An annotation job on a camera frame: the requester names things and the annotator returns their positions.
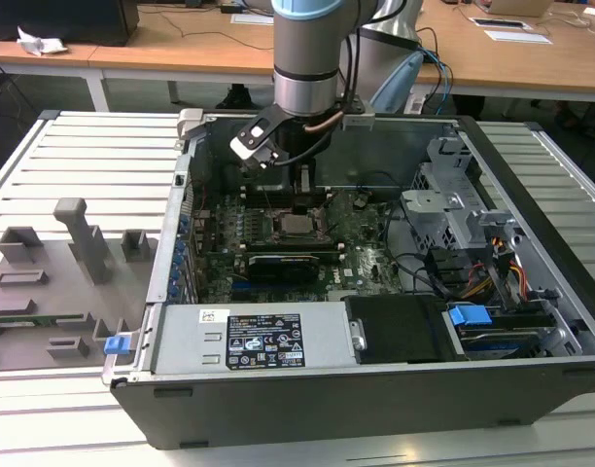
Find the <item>power supply label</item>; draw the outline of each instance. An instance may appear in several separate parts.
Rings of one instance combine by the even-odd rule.
[[[294,368],[305,364],[299,314],[228,317],[230,370]]]

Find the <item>yellow wire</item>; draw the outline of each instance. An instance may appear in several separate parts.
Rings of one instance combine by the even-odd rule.
[[[490,277],[487,277],[486,279],[484,279],[482,282],[480,282],[478,285],[474,286],[470,291],[468,291],[466,294],[464,294],[462,296],[463,299],[467,299],[468,297],[472,297],[475,294],[478,294],[479,292],[481,292],[483,289],[486,288],[486,286],[489,286],[492,282],[492,279]]]

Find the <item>blue latch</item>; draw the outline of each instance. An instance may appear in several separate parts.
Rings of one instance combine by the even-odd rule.
[[[457,305],[449,309],[449,316],[453,325],[492,324],[490,313],[483,305]]]
[[[131,346],[131,336],[112,336],[107,338],[103,352],[106,355],[128,355]]]

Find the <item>wooden desk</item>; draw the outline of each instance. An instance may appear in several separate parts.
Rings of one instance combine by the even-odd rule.
[[[436,31],[440,55],[455,73],[455,93],[595,101],[595,34],[586,29],[559,21],[535,26],[541,19],[521,18],[549,34],[553,45],[496,42],[440,0],[424,0],[424,8],[417,28],[431,26]],[[557,3],[552,9],[581,12],[583,6]],[[462,5],[460,10],[468,17],[487,16],[475,5]],[[272,26],[231,24],[230,15],[218,10],[142,6],[140,11],[139,28],[126,47],[69,45],[68,54],[36,57],[16,43],[0,43],[0,62],[10,73],[82,77],[99,111],[109,111],[107,78],[167,81],[173,101],[178,100],[179,81],[271,84],[273,50],[237,41],[270,49]],[[595,18],[592,21],[595,30]],[[420,35],[432,49],[430,32]],[[437,80],[436,68],[425,65],[408,103],[430,93]]]
[[[266,77],[273,72],[273,26],[231,24],[231,15],[220,10],[196,13],[148,6],[138,10],[140,23],[127,46],[98,47],[89,58],[91,67]]]
[[[581,14],[584,7],[555,3],[551,10]],[[458,11],[440,0],[424,0],[424,9],[417,29],[430,26],[436,31],[440,56],[455,75],[455,93],[595,101],[595,34],[558,20],[537,25],[548,18],[575,18],[519,17],[553,44],[506,43],[494,41],[484,32],[495,28],[478,27],[464,18],[462,13],[469,18],[492,18],[475,4],[460,5]],[[595,18],[585,18],[592,19],[595,31]],[[419,35],[423,45],[433,50],[431,32]],[[437,80],[436,67],[424,65],[413,93],[429,93]]]
[[[67,44],[66,47],[66,53],[36,56],[24,51],[17,42],[0,42],[0,64],[88,67],[88,60],[97,49],[97,46],[85,44]]]
[[[178,100],[179,81],[271,85],[273,26],[232,24],[231,15],[219,10],[141,6],[139,11],[138,29],[126,47],[67,44],[68,53],[39,57],[15,42],[0,42],[0,65],[14,74],[84,78],[95,110],[103,112],[110,110],[108,78],[167,81],[172,101]]]

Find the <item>white sticker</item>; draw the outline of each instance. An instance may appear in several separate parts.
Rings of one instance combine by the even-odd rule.
[[[207,308],[200,310],[201,323],[226,323],[230,315],[229,309]]]
[[[0,323],[0,328],[31,328],[36,326],[31,321],[13,321],[12,323]]]

